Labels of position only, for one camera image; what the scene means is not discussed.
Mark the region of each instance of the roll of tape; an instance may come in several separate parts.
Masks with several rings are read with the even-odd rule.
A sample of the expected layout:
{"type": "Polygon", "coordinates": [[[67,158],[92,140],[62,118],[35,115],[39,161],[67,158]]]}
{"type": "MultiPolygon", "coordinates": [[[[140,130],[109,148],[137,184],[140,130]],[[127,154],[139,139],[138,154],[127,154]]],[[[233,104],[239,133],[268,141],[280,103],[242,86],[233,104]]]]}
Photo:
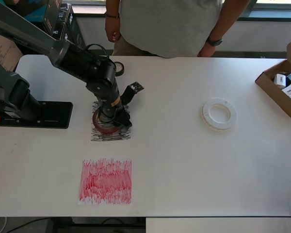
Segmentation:
{"type": "Polygon", "coordinates": [[[228,130],[235,124],[237,115],[233,105],[227,102],[226,100],[212,99],[204,104],[202,110],[202,117],[203,120],[212,128],[217,130],[228,130]],[[221,105],[227,108],[227,110],[229,111],[229,119],[227,122],[224,123],[217,122],[210,116],[210,108],[213,105],[221,105]]]}

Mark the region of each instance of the gray t-shirt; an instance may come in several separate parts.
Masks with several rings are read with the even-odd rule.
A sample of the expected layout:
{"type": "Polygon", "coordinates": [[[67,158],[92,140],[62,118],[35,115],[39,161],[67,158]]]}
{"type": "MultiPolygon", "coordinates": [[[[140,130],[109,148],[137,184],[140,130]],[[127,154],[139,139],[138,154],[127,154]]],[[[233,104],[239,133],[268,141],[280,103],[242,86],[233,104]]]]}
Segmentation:
{"type": "Polygon", "coordinates": [[[216,24],[222,0],[121,0],[121,34],[161,57],[196,57],[216,24]]]}

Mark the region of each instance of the white tabletop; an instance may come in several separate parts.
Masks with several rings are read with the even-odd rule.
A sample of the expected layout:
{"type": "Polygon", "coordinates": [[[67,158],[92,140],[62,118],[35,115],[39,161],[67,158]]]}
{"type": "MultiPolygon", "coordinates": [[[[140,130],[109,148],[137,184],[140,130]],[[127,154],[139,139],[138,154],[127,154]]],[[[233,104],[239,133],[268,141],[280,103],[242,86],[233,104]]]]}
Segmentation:
{"type": "Polygon", "coordinates": [[[146,218],[146,233],[291,233],[287,217],[146,218]]]}
{"type": "Polygon", "coordinates": [[[67,130],[0,128],[0,216],[289,216],[291,119],[255,83],[278,60],[114,57],[132,139],[91,141],[85,84],[24,56],[17,72],[37,100],[74,104],[67,130]],[[238,114],[229,132],[210,130],[200,108],[224,98],[238,114]],[[77,205],[83,159],[131,158],[129,205],[77,205]]]}

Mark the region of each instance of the black cable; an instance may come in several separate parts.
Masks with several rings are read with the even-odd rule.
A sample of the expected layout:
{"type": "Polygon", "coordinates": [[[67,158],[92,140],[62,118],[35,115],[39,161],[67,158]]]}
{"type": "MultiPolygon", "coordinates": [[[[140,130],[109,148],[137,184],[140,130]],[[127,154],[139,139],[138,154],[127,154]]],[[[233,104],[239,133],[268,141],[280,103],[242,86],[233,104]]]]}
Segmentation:
{"type": "Polygon", "coordinates": [[[104,47],[102,47],[102,46],[99,45],[99,44],[90,44],[90,45],[86,46],[86,48],[85,48],[84,50],[87,51],[87,50],[88,50],[92,45],[97,45],[98,47],[100,47],[101,50],[102,50],[102,51],[105,53],[105,55],[107,56],[107,59],[109,59],[109,55],[108,55],[107,51],[105,50],[104,47]]]}
{"type": "Polygon", "coordinates": [[[7,233],[13,232],[13,231],[15,231],[15,230],[17,230],[17,229],[19,229],[19,228],[21,228],[21,227],[24,227],[24,226],[26,226],[26,225],[28,225],[28,224],[30,224],[30,223],[37,222],[37,221],[41,221],[41,220],[46,220],[46,219],[49,219],[49,217],[39,218],[39,219],[36,219],[36,220],[30,221],[30,222],[27,222],[27,223],[25,223],[25,224],[23,224],[23,225],[21,225],[21,226],[19,226],[19,227],[15,227],[14,229],[9,230],[7,233]]]}
{"type": "Polygon", "coordinates": [[[110,218],[107,218],[107,219],[104,220],[101,224],[104,224],[106,221],[109,221],[109,220],[111,220],[111,219],[116,220],[116,221],[118,221],[118,222],[120,222],[120,223],[122,223],[122,224],[125,224],[125,222],[123,222],[122,220],[120,220],[119,218],[116,218],[116,217],[110,217],[110,218]]]}

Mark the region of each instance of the cardboard box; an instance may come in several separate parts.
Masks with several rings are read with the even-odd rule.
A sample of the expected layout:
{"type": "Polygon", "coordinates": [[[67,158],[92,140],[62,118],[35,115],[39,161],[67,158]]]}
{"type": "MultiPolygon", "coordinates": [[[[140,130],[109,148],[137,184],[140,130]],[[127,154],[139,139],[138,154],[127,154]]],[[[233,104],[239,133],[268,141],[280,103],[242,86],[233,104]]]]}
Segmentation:
{"type": "Polygon", "coordinates": [[[13,71],[22,56],[13,41],[0,35],[0,64],[7,71],[13,71]]]}
{"type": "Polygon", "coordinates": [[[74,43],[70,31],[65,22],[57,22],[55,25],[55,30],[53,34],[53,38],[56,40],[69,40],[70,42],[74,43]]]}
{"type": "Polygon", "coordinates": [[[291,74],[291,42],[287,45],[287,60],[264,71],[257,79],[259,85],[281,108],[291,117],[291,98],[273,82],[275,74],[286,72],[291,74]]]}
{"type": "Polygon", "coordinates": [[[57,21],[66,23],[68,30],[72,36],[73,42],[79,48],[85,48],[85,42],[79,28],[77,19],[74,17],[72,6],[69,3],[63,3],[60,7],[57,21]]]}
{"type": "Polygon", "coordinates": [[[9,7],[47,34],[53,35],[61,3],[62,0],[19,0],[17,5],[9,7]]]}

